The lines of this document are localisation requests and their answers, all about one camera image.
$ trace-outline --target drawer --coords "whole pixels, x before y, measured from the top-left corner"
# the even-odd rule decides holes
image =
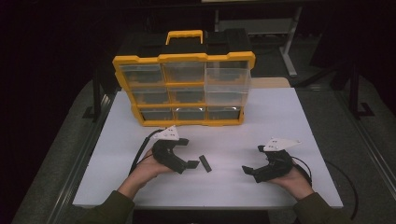
[[[134,88],[131,92],[136,103],[140,105],[169,104],[165,87]]]
[[[143,120],[171,120],[173,119],[172,110],[166,108],[142,108],[140,109]]]
[[[177,107],[172,108],[175,119],[178,120],[200,120],[205,119],[204,107]]]
[[[168,88],[171,103],[188,104],[205,101],[204,87]]]
[[[207,86],[237,86],[240,89],[250,85],[250,70],[243,68],[206,68],[205,85]]]
[[[243,106],[248,100],[248,91],[206,91],[205,102],[207,105]]]
[[[206,68],[242,68],[250,69],[248,61],[222,61],[222,62],[207,62]]]
[[[209,106],[207,108],[208,119],[239,119],[240,106]]]
[[[205,63],[164,63],[163,71],[167,82],[204,82]]]
[[[125,64],[120,65],[120,69],[130,87],[164,83],[163,71],[159,64]]]

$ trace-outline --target white sticker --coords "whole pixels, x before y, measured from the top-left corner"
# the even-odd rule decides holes
[[[175,125],[163,130],[160,133],[154,134],[153,137],[156,139],[174,140],[174,141],[178,141],[179,139]]]
[[[289,147],[300,145],[298,140],[289,140],[282,138],[272,138],[264,147],[264,151],[280,151]]]

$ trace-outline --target black wire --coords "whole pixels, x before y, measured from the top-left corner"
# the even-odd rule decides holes
[[[347,174],[341,170],[338,166],[334,165],[332,162],[330,161],[326,161],[324,160],[326,163],[330,164],[332,167],[334,167],[335,169],[337,169],[345,178],[346,180],[349,182],[350,187],[352,187],[353,190],[353,194],[355,196],[355,207],[353,209],[353,213],[350,216],[350,219],[353,220],[356,216],[356,214],[358,213],[358,208],[359,208],[359,195],[358,192],[356,191],[355,185],[353,184],[352,180],[349,178],[349,176],[347,176]]]
[[[140,163],[140,162],[142,162],[142,161],[144,161],[145,159],[147,159],[148,157],[152,157],[153,155],[152,154],[149,154],[147,157],[145,157],[145,158],[143,158],[141,161],[139,161],[137,164],[136,164],[136,166]]]
[[[311,173],[311,169],[309,169],[309,166],[304,161],[298,159],[297,157],[292,157],[292,158],[296,159],[297,161],[302,162],[305,165],[306,169],[308,169],[308,172],[309,172],[309,178],[311,178],[311,180],[312,180],[312,173]]]
[[[129,175],[131,174],[131,172],[134,170],[134,168],[136,168],[137,165],[137,161],[139,160],[140,156],[142,155],[143,150],[145,149],[146,145],[149,142],[149,139],[152,137],[152,135],[154,135],[155,133],[160,133],[162,132],[163,129],[159,129],[156,130],[154,132],[152,132],[149,136],[147,136],[145,138],[145,141],[143,142],[142,146],[140,146],[139,150],[136,153],[136,156],[134,157],[134,162],[132,162],[132,166],[131,166],[131,170],[129,171]]]

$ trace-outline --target sleeve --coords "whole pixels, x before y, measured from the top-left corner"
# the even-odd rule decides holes
[[[331,208],[318,193],[313,193],[293,206],[294,212],[303,224],[348,224],[352,223],[345,214]]]
[[[90,209],[77,224],[124,224],[134,202],[114,190],[104,203]]]

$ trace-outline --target human hand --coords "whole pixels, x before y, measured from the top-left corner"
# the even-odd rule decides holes
[[[295,167],[291,168],[288,174],[269,180],[268,182],[277,184],[287,190],[297,201],[314,193],[314,190],[309,185],[303,174],[301,174]]]
[[[121,194],[133,199],[136,193],[151,179],[163,173],[173,172],[170,168],[157,162],[152,156],[151,149],[137,164],[134,171],[124,180],[118,189]]]

